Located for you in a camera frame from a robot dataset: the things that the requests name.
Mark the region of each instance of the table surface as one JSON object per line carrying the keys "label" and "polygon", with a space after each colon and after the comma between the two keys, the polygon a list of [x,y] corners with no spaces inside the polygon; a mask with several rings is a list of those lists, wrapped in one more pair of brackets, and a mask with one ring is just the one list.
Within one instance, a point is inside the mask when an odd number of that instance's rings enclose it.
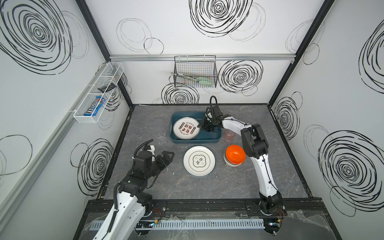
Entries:
{"label": "table surface", "polygon": [[[224,151],[229,145],[242,146],[240,136],[236,136],[231,142],[222,137],[218,143],[200,144],[209,148],[216,158],[215,168],[207,176],[194,177],[184,168],[185,152],[197,144],[175,144],[171,141],[171,115],[176,111],[205,111],[206,108],[207,106],[136,106],[104,199],[113,199],[114,185],[132,167],[134,150],[151,138],[155,139],[151,143],[155,146],[155,155],[164,150],[175,152],[173,162],[161,172],[153,187],[145,190],[154,199],[259,198],[259,182],[249,157],[238,167],[227,166],[223,160]],[[272,176],[282,197],[308,197],[267,106],[223,105],[220,109],[223,114],[232,115],[240,121],[261,125],[269,143],[268,159]],[[156,127],[164,128],[167,132],[167,142],[163,145],[157,143],[153,131]]]}

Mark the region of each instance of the clear glass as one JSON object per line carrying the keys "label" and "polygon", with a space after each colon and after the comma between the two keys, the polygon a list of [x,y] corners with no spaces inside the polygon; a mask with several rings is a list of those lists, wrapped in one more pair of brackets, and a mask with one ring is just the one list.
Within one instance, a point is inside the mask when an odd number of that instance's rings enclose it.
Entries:
{"label": "clear glass", "polygon": [[229,129],[225,129],[224,131],[224,139],[227,141],[227,142],[230,142],[232,141],[236,136],[236,133],[235,132],[232,132],[231,130]]}
{"label": "clear glass", "polygon": [[155,129],[155,135],[157,138],[157,143],[159,145],[163,145],[167,142],[167,131],[164,128],[156,128]]}

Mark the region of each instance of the teal plastic tub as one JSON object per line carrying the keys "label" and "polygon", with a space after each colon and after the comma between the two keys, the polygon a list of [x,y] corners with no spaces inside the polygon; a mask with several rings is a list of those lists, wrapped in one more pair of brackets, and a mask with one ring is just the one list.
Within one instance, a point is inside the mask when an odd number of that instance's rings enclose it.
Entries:
{"label": "teal plastic tub", "polygon": [[214,132],[206,132],[204,130],[200,130],[199,134],[188,140],[183,140],[175,136],[173,133],[173,125],[180,118],[190,117],[196,119],[198,122],[201,122],[205,117],[205,112],[194,112],[194,111],[180,111],[172,114],[170,118],[170,139],[174,143],[217,143],[221,138],[221,128],[215,127]]}

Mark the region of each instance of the white wire basket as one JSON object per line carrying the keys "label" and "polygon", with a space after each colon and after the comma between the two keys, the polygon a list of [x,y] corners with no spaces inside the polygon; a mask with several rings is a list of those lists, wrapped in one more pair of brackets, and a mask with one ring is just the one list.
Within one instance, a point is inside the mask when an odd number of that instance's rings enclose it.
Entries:
{"label": "white wire basket", "polygon": [[[91,89],[75,111],[73,117],[79,123],[97,123],[107,105],[111,95],[118,88],[118,82],[124,71],[122,63],[107,63],[106,67],[92,85]],[[110,91],[107,89],[114,84],[116,87]]]}

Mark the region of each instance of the black corner post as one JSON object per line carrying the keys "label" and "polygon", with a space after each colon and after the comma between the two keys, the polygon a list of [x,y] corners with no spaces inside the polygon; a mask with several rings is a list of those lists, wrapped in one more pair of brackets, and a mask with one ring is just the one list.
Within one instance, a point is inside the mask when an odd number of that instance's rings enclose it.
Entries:
{"label": "black corner post", "polygon": [[288,79],[290,78],[291,74],[293,73],[293,70],[296,68],[297,64],[299,63],[302,55],[304,54],[305,50],[307,49],[308,45],[310,44],[313,36],[316,34],[317,30],[319,29],[321,23],[323,22],[325,16],[327,15],[328,11],[331,9],[332,4],[335,0],[325,0],[323,5],[321,6],[319,12],[317,13],[315,19],[312,22],[312,25],[310,26],[307,34],[305,35],[303,41],[301,42],[299,48],[296,52],[296,58],[292,64],[290,64],[285,71],[279,85],[277,86],[275,92],[273,93],[271,99],[269,100],[269,106],[272,106],[275,101],[277,100],[280,92],[283,90],[285,84],[287,83]]}
{"label": "black corner post", "polygon": [[[101,54],[103,55],[105,61],[110,61],[111,60],[111,54],[108,51],[107,45],[105,44],[103,37],[101,36],[101,33],[99,29],[97,28],[97,25],[92,17],[91,11],[88,8],[87,3],[85,0],[75,0],[85,21],[87,22],[87,25],[89,27],[89,30],[91,31],[93,38],[95,39],[97,45],[99,46],[99,49],[101,51]],[[129,94],[127,92],[127,89],[125,88],[124,84],[119,81],[118,82],[118,87],[124,96],[125,101],[127,102],[128,106],[130,109],[134,109],[134,105],[132,104],[132,100],[129,97]]]}

